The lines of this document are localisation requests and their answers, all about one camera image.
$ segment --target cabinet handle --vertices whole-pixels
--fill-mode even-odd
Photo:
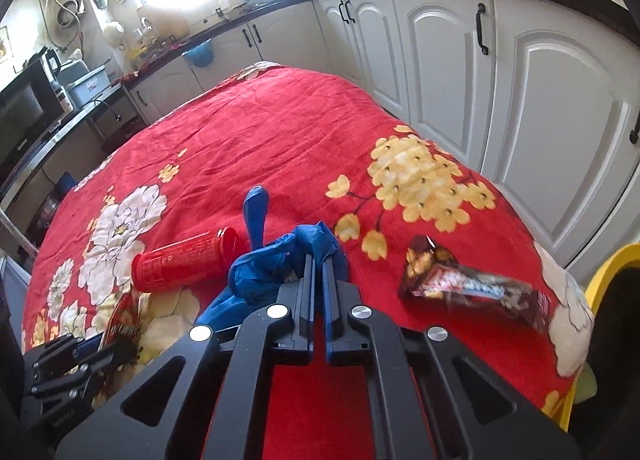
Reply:
[[[244,34],[244,38],[246,39],[246,43],[249,45],[249,48],[253,48],[254,45],[251,44],[251,41],[249,40],[249,36],[246,34],[246,29],[242,29],[242,33]]]
[[[148,107],[148,104],[145,102],[145,99],[142,98],[142,95],[140,95],[140,90],[136,90],[136,95],[140,99],[140,102],[142,102],[142,105],[145,106],[145,107]]]
[[[340,17],[342,17],[342,20],[345,23],[348,23],[348,21],[344,18],[344,16],[342,15],[342,7],[344,6],[344,3],[342,2],[342,0],[340,0],[340,4],[338,5],[338,11],[340,12]]]
[[[258,38],[258,43],[262,43],[262,39],[260,38],[260,32],[258,32],[256,25],[254,25],[254,32],[255,32],[255,36]]]
[[[482,50],[482,55],[489,55],[489,48],[482,44],[482,21],[480,20],[480,14],[486,12],[484,3],[478,3],[478,11],[476,12],[476,33],[478,34],[478,46]]]
[[[349,21],[351,21],[352,23],[355,23],[356,20],[353,17],[351,17],[351,14],[349,13],[349,7],[347,6],[350,2],[351,0],[347,0],[344,2],[344,9],[347,11],[347,17],[349,18]]]
[[[629,132],[629,140],[633,145],[638,142],[638,134],[640,134],[640,111],[638,111],[638,119],[636,120],[636,127]]]

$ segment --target cabinet door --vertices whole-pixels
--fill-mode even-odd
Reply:
[[[640,50],[544,0],[494,0],[495,101],[482,173],[566,266],[631,179]]]
[[[213,37],[209,43],[213,51],[213,61],[209,66],[198,68],[188,62],[204,91],[260,60],[247,23]]]
[[[471,169],[482,165],[495,66],[492,0],[395,0],[411,125]],[[484,55],[478,43],[480,16]]]
[[[344,0],[316,0],[315,6],[322,35],[329,48],[334,75],[340,75],[356,86],[364,88],[366,84],[362,73],[360,51],[354,30],[344,12]]]
[[[249,22],[263,61],[329,72],[329,53],[311,2],[288,6]]]
[[[409,122],[404,61],[393,0],[345,0],[366,89],[380,106]]]
[[[201,93],[202,88],[182,57],[164,65],[133,89],[133,96],[150,123]]]

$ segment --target blue object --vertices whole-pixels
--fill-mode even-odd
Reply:
[[[58,183],[56,183],[55,190],[58,198],[64,198],[66,194],[77,185],[78,182],[74,180],[73,176],[71,176],[68,172],[65,172],[62,176],[60,176],[60,180],[58,180]]]
[[[211,50],[209,41],[205,41],[201,45],[185,52],[184,56],[198,68],[205,68],[213,62],[213,50]]]
[[[347,258],[329,228],[322,221],[299,225],[292,233],[236,259],[229,270],[227,287],[196,323],[215,331],[239,325],[255,310],[276,301],[280,285],[291,272],[303,276],[307,254],[313,256],[318,270],[328,256],[333,256],[335,279],[347,281]]]
[[[251,250],[262,248],[264,220],[267,217],[268,207],[269,193],[261,185],[253,187],[244,199],[242,211],[244,212],[244,224],[249,233]]]

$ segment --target microwave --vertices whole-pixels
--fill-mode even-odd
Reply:
[[[0,192],[20,162],[50,138],[50,127],[63,114],[41,59],[0,91]]]

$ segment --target red cylindrical container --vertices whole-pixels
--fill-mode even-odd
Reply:
[[[131,279],[140,292],[164,292],[207,278],[226,277],[236,257],[245,252],[238,233],[225,227],[136,255]]]

